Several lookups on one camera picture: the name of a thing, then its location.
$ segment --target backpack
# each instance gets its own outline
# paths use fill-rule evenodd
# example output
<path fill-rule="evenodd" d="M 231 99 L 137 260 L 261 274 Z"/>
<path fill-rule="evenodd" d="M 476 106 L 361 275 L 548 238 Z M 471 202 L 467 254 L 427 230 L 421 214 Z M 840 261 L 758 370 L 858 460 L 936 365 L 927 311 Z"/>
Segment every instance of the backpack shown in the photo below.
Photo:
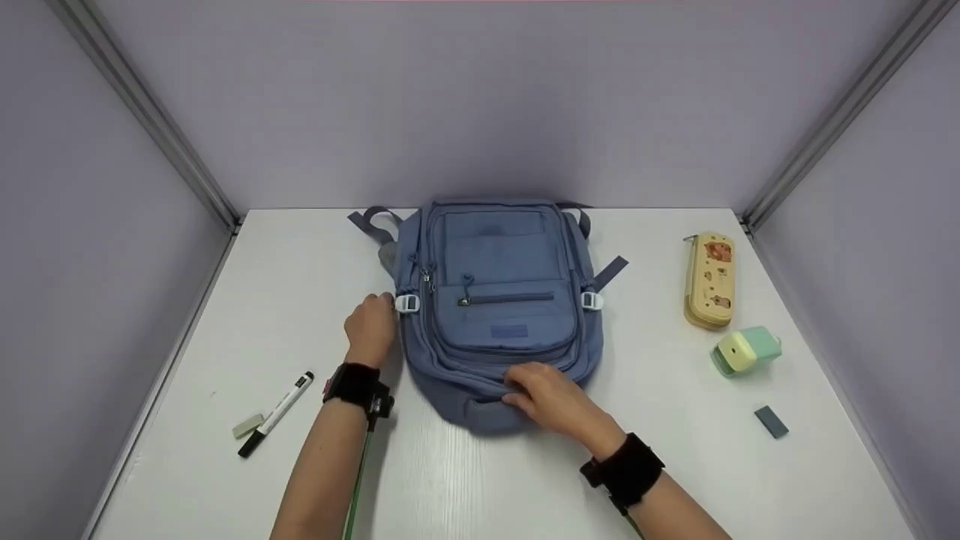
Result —
<path fill-rule="evenodd" d="M 531 360 L 585 384 L 603 352 L 597 294 L 627 261 L 594 276 L 589 217 L 542 200 L 434 202 L 401 220 L 383 207 L 349 219 L 380 244 L 396 284 L 410 375 L 451 424 L 518 431 L 524 413 L 500 401 L 508 367 Z M 387 212 L 396 242 L 371 218 Z"/>

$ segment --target black marker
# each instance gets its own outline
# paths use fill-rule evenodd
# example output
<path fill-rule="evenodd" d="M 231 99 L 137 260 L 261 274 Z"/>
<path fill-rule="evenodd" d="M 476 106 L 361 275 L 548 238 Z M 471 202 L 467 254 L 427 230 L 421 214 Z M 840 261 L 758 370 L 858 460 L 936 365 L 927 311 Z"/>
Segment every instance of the black marker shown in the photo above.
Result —
<path fill-rule="evenodd" d="M 250 434 L 250 437 L 246 442 L 243 443 L 243 446 L 240 447 L 240 452 L 237 452 L 237 455 L 243 458 L 247 458 L 250 454 L 253 454 L 253 451 L 257 446 L 267 438 L 267 434 L 276 426 L 276 423 L 280 421 L 280 418 L 283 418 L 283 415 L 286 414 L 287 410 L 294 404 L 297 398 L 300 397 L 300 394 L 303 393 L 303 390 L 306 390 L 306 387 L 313 382 L 313 373 L 306 372 L 297 379 L 297 384 L 294 385 L 294 389 L 287 392 L 286 396 L 283 396 L 283 399 L 280 400 L 280 403 L 276 404 L 276 408 L 270 413 L 270 416 L 263 421 L 263 424 L 259 428 L 253 430 L 253 433 Z"/>

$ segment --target pencil sharpener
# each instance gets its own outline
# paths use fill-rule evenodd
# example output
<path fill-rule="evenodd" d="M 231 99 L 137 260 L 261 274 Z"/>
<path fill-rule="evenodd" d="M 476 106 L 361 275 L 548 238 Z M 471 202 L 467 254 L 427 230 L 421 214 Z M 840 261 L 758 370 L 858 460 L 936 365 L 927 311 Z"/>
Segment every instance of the pencil sharpener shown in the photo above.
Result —
<path fill-rule="evenodd" d="M 773 360 L 780 353 L 778 337 L 766 327 L 753 327 L 735 331 L 721 339 L 710 351 L 710 357 L 724 377 L 736 377 Z"/>

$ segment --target green cable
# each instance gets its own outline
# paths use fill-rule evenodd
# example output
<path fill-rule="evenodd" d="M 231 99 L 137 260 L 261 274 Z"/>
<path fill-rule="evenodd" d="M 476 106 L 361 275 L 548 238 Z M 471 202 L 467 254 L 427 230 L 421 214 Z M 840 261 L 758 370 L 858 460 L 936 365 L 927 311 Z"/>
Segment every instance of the green cable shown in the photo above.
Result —
<path fill-rule="evenodd" d="M 630 527 L 634 528 L 634 532 L 636 532 L 636 535 L 642 539 L 643 533 L 640 532 L 640 528 L 636 526 L 636 522 L 634 521 L 634 519 L 631 518 L 630 516 L 623 516 L 623 517 L 627 519 L 627 523 L 630 524 Z"/>
<path fill-rule="evenodd" d="M 363 466 L 367 463 L 367 448 L 370 447 L 370 438 L 373 431 L 367 431 L 363 441 L 363 451 L 360 453 L 360 469 L 357 471 L 357 481 L 353 484 L 353 498 L 350 499 L 350 510 L 347 513 L 347 526 L 344 529 L 343 540 L 350 540 L 353 535 L 353 520 L 357 515 L 357 506 L 360 504 L 360 480 L 363 479 Z"/>

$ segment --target table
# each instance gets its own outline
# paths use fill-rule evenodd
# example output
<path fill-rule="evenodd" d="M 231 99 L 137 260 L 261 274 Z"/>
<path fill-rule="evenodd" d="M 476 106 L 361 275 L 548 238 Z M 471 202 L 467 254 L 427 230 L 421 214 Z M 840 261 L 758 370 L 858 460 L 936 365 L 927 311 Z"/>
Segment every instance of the table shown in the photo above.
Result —
<path fill-rule="evenodd" d="M 266 538 L 322 381 L 347 347 L 344 318 L 392 289 L 347 210 L 252 210 L 185 352 L 95 530 L 102 539 Z M 606 348 L 588 393 L 650 444 L 733 538 L 912 538 L 875 464 L 728 209 L 590 211 L 594 265 L 630 265 L 604 290 Z M 684 320 L 683 238 L 714 230 L 737 251 L 731 329 L 765 325 L 784 355 L 742 380 L 708 350 L 722 333 Z M 253 456 L 230 429 L 318 374 Z M 402 362 L 395 419 L 378 426 L 354 538 L 636 538 L 577 468 L 588 455 L 544 432 L 478 438 L 444 423 Z M 753 411 L 770 405 L 774 440 Z"/>

